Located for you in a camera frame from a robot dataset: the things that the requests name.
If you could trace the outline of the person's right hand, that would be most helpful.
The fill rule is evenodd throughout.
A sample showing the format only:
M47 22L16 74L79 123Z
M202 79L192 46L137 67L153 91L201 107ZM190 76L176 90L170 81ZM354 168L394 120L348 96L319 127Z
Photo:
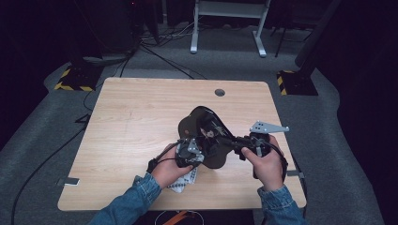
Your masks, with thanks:
M241 152L253 165L254 173L263 184L264 191L274 191L283 187L283 166L281 157L275 150L271 149L264 157L257 156L247 147L243 147Z

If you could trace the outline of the black slanted pole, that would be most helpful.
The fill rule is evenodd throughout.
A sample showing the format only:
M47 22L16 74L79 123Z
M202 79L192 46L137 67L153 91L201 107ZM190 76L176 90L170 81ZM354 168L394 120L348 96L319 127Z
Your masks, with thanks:
M333 14L337 10L342 0L332 0L329 4L326 12L319 21L319 24L315 27L313 32L310 34L308 40L299 51L295 64L299 67L298 75L303 79L310 79L315 69L317 61L317 48L323 36L323 32L327 28L329 21L333 17Z

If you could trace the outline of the dark cabinet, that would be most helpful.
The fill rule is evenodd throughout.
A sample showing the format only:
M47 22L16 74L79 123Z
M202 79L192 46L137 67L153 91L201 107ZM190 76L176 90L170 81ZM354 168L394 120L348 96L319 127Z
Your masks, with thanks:
M73 0L90 32L105 54L131 56L138 37L125 0Z

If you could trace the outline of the black tripod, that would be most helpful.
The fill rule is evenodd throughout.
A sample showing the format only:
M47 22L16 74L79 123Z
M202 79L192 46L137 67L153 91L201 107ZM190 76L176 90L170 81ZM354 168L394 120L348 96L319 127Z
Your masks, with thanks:
M282 28L280 39L278 41L277 50L274 54L278 57L280 50L285 42L292 43L305 43L307 39L311 36L313 29L305 28Z

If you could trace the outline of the white desk frame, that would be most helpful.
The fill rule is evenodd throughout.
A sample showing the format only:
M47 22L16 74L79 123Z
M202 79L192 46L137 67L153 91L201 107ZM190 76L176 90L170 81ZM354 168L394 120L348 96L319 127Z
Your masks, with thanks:
M191 36L191 53L198 52L199 38L199 17L200 16L219 16L246 19L258 19L257 29L252 31L253 40L260 57L266 57L267 52L263 45L261 34L268 15L270 0L264 3L232 3L210 0L195 0L193 10L193 32Z

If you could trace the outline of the black yellow striped stand base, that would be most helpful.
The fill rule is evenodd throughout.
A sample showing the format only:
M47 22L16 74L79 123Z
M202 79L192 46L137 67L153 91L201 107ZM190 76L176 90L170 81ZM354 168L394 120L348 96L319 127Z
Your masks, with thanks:
M55 90L91 92L97 89L97 83L103 67L75 67L69 65L55 85Z
M310 77L301 76L298 71L280 70L277 83L282 95L317 96L318 93Z

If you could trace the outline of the person's left hand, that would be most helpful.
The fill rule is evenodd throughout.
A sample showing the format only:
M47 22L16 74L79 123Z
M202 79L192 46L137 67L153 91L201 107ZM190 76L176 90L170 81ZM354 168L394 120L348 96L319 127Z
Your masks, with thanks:
M161 189L167 188L171 180L171 176L168 174L168 172L171 171L171 167L169 166L171 157L166 156L166 154L169 153L168 145L165 147L164 151L165 153L161 155L157 166L151 173Z

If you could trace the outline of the black floral lacquer plate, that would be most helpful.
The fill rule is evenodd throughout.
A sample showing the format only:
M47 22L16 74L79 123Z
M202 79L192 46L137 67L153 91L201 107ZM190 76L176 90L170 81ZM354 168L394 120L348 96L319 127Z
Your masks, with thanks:
M179 140L195 138L199 149L205 156L201 163L209 169L219 169L225 162L232 147L219 144L219 136L234 136L224 125L219 116L205 106L194 108L178 124Z

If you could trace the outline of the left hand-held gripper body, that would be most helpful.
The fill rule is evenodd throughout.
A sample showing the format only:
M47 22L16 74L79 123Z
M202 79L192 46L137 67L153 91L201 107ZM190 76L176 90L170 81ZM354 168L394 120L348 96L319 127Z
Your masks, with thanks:
M181 140L176 149L176 165L179 168L188 166L197 167L205 159L202 151L199 149L195 138Z

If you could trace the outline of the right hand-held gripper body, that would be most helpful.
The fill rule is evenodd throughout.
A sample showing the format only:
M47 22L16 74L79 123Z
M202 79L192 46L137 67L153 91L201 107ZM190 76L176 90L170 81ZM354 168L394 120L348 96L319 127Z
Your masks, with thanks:
M262 121L256 121L250 128L250 134L234 139L234 152L241 160L246 158L241 152L243 147L250 149L259 157L266 156L271 150L276 151L282 158L283 154L279 147L270 142L270 133L287 132L289 127L272 125Z

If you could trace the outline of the white checked cloth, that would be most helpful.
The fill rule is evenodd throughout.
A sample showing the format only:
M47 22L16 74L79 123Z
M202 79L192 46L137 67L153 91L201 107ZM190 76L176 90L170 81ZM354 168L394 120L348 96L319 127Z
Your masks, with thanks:
M193 166L186 168L179 168L176 165L175 154L177 150L176 144L169 144L169 153L166 154L167 157L171 157L169 166L171 171L168 174L171 176L171 180L168 184L170 188L175 193L181 193L186 185L192 185L196 180L197 169Z

